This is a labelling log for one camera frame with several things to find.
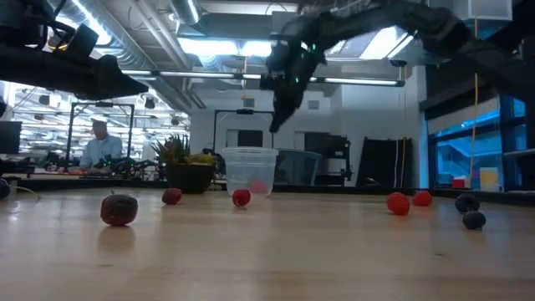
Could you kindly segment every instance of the plastic cup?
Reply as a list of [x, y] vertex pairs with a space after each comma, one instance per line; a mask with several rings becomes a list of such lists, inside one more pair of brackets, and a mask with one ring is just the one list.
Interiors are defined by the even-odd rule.
[[228, 194], [248, 189], [254, 195], [269, 196], [273, 190], [277, 155], [278, 150], [262, 147], [223, 149]]

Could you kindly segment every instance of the person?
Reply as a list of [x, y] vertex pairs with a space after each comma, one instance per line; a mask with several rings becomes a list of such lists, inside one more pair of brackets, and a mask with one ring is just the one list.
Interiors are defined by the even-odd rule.
[[104, 121], [93, 123], [93, 133], [94, 139], [87, 144], [80, 159], [79, 167], [83, 171], [92, 168], [106, 155], [111, 155], [114, 159], [120, 158], [123, 150], [122, 141], [119, 137], [108, 134], [108, 128]]

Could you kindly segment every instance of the black equipment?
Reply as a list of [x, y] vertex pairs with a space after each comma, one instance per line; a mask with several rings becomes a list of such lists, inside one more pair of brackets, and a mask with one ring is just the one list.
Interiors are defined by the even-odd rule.
[[[430, 8], [406, 0], [370, 0], [363, 12], [347, 17], [326, 12], [295, 20], [303, 23], [302, 30], [293, 39], [273, 46], [266, 62], [268, 74], [261, 77], [261, 88], [274, 92], [275, 113], [270, 126], [274, 133], [301, 106], [310, 77], [319, 64], [326, 64], [325, 50], [339, 41], [394, 25], [417, 36], [427, 51], [461, 61], [506, 94], [524, 101], [535, 95], [535, 71], [512, 53], [523, 38], [535, 34], [535, 1], [517, 4], [513, 21], [487, 40], [475, 38], [446, 8]], [[302, 48], [301, 42], [308, 49]]]
[[20, 132], [23, 123], [0, 121], [0, 154], [16, 155], [20, 147]]
[[[0, 79], [74, 93], [79, 99], [110, 99], [149, 88], [119, 69], [117, 58], [89, 55], [98, 34], [85, 25], [77, 30], [55, 21], [46, 0], [0, 0]], [[54, 36], [48, 39], [48, 28]], [[54, 48], [43, 51], [45, 45]]]

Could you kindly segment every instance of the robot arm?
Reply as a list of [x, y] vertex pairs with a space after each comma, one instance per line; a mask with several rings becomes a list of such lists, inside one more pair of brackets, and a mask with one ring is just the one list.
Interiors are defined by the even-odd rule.
[[[316, 67], [326, 64], [325, 50], [338, 41], [393, 25], [410, 34], [417, 33], [426, 50], [461, 60], [467, 68], [512, 96], [530, 100], [535, 95], [534, 85], [530, 83], [532, 71], [527, 64], [491, 41], [473, 37], [449, 10], [405, 0], [372, 0], [371, 4], [373, 8], [344, 18], [322, 13], [308, 20], [293, 41], [278, 42], [273, 47], [267, 59], [269, 76], [261, 82], [263, 88], [274, 91], [275, 115], [271, 132], [277, 132], [300, 107]], [[302, 41], [308, 49], [300, 47]]]

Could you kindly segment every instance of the plant pot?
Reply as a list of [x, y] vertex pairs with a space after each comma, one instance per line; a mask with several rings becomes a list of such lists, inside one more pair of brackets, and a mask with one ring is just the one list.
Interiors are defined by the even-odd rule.
[[167, 164], [166, 178], [169, 188], [202, 194], [214, 178], [214, 165]]

